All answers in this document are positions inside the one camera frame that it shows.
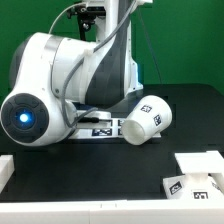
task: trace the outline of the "white block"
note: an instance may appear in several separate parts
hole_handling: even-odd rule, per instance
[[[13,156],[0,157],[0,193],[14,172]]]

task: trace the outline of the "green wall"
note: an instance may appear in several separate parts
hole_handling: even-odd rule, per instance
[[[9,91],[8,71],[17,46],[35,32],[48,32],[70,0],[0,1],[0,102]],[[224,94],[224,1],[154,0],[139,8],[163,84],[205,83]],[[133,57],[140,81],[159,83],[138,13],[132,15]],[[78,38],[75,18],[64,16],[57,35]]]

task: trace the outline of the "black cable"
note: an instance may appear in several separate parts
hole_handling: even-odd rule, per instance
[[[163,84],[163,82],[162,82],[162,76],[161,76],[161,72],[160,72],[160,69],[159,69],[158,62],[157,62],[157,58],[156,58],[155,52],[154,52],[154,50],[152,48],[152,43],[151,43],[149,34],[147,32],[147,29],[146,29],[144,20],[142,18],[142,14],[141,14],[140,9],[137,10],[137,13],[138,13],[139,20],[140,20],[140,22],[142,24],[142,28],[143,28],[143,31],[144,31],[144,34],[145,34],[145,38],[146,38],[146,42],[147,42],[149,51],[150,51],[150,53],[152,55],[152,58],[153,58],[153,61],[154,61],[154,64],[155,64],[155,67],[156,67],[156,70],[157,70],[157,73],[158,73],[158,77],[159,77],[160,84],[162,85]]]

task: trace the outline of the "white cup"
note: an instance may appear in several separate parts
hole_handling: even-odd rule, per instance
[[[121,131],[127,142],[141,145],[167,128],[171,121],[169,105],[157,96],[146,96],[128,115]]]

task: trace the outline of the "blue light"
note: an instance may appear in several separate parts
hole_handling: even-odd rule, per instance
[[[21,114],[19,119],[21,122],[27,123],[30,120],[30,116],[29,116],[29,114]]]

